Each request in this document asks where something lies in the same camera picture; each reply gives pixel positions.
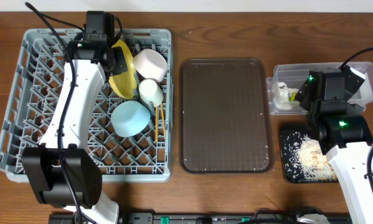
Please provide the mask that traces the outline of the yellow green snack wrapper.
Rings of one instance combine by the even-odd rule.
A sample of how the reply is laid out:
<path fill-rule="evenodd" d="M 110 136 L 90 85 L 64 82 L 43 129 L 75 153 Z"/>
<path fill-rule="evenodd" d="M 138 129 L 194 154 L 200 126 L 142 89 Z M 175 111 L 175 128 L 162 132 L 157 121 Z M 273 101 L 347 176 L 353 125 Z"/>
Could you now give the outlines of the yellow green snack wrapper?
<path fill-rule="evenodd" d="M 288 101 L 289 102 L 292 102 L 292 101 L 295 101 L 295 97 L 297 95 L 297 92 L 291 92 L 288 94 Z"/>

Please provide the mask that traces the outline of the white tissue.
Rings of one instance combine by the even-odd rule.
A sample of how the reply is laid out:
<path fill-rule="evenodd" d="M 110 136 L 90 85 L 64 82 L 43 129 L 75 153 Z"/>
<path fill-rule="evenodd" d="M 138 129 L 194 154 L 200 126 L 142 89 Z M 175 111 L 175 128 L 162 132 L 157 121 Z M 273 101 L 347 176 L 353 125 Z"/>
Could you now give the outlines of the white tissue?
<path fill-rule="evenodd" d="M 288 88 L 285 82 L 278 82 L 278 96 L 276 97 L 277 103 L 285 104 L 289 103 L 288 94 L 291 92 L 297 92 L 296 88 Z"/>

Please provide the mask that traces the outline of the yellow plate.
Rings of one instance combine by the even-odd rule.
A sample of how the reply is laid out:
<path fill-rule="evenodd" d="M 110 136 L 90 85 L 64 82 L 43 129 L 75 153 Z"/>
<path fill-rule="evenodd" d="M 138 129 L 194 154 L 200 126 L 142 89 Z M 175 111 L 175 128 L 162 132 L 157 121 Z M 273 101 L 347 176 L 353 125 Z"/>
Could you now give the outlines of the yellow plate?
<path fill-rule="evenodd" d="M 118 96 L 131 99 L 135 95 L 133 90 L 138 88 L 132 53 L 122 40 L 118 40 L 112 49 L 115 51 L 116 69 L 108 82 Z"/>

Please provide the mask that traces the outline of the white bowl with rice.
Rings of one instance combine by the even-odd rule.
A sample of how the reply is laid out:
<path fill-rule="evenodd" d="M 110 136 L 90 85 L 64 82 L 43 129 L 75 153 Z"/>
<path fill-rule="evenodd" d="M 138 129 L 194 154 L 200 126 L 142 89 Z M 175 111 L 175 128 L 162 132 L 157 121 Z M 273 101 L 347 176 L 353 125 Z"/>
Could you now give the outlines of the white bowl with rice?
<path fill-rule="evenodd" d="M 133 57 L 133 65 L 136 71 L 144 78 L 162 82 L 167 74 L 168 63 L 157 51 L 143 49 Z"/>

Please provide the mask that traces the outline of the white cup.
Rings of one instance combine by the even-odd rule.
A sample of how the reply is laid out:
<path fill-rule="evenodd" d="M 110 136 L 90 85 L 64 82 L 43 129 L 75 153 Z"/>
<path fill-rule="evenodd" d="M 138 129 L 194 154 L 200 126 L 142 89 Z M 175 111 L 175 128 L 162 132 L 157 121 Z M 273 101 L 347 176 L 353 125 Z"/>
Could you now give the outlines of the white cup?
<path fill-rule="evenodd" d="M 152 79 L 143 80 L 138 87 L 141 101 L 158 107 L 164 100 L 164 93 L 159 85 Z"/>

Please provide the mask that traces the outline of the light blue bowl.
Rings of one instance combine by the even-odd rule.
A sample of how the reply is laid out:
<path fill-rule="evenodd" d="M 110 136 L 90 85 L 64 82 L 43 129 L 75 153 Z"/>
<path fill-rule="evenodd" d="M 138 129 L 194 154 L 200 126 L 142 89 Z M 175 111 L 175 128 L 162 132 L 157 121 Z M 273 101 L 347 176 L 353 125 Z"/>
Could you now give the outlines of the light blue bowl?
<path fill-rule="evenodd" d="M 130 137 L 140 133 L 149 123 L 150 112 L 137 101 L 126 101 L 118 105 L 111 114 L 115 133 Z"/>

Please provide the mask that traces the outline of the wooden chopstick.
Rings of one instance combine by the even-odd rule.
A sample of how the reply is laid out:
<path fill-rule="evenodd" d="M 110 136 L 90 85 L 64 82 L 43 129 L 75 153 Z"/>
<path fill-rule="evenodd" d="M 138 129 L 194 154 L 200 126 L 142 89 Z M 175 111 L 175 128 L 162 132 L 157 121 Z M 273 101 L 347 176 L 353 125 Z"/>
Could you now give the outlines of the wooden chopstick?
<path fill-rule="evenodd" d="M 158 132 L 159 132 L 159 126 L 158 126 L 158 122 L 159 122 L 159 107 L 155 107 L 155 142 L 156 142 L 156 146 L 158 145 Z"/>
<path fill-rule="evenodd" d="M 165 123 L 163 103 L 160 104 L 160 112 L 161 112 L 161 118 L 162 118 L 162 124 L 163 124 L 163 137 L 165 139 L 166 138 L 166 123 Z"/>

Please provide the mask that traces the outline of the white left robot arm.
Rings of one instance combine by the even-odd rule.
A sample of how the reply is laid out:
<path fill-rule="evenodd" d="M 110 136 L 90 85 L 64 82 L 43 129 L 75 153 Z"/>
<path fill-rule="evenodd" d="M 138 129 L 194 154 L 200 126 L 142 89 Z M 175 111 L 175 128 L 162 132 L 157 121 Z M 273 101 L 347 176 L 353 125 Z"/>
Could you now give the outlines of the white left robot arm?
<path fill-rule="evenodd" d="M 64 80 L 49 127 L 21 162 L 39 203 L 73 212 L 74 223 L 119 223 L 120 206 L 102 191 L 102 172 L 88 155 L 88 130 L 102 86 L 125 66 L 113 48 L 118 18 L 87 12 L 87 22 L 64 48 Z"/>

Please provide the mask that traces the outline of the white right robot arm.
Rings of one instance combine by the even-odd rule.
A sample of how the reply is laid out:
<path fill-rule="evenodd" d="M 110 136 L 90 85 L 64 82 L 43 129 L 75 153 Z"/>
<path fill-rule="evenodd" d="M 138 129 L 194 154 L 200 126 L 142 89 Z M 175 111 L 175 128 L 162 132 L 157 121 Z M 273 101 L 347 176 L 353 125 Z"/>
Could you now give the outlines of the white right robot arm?
<path fill-rule="evenodd" d="M 366 76 L 343 65 L 310 70 L 295 100 L 309 135 L 333 168 L 353 223 L 373 223 L 373 136 L 363 108 L 349 100 Z"/>

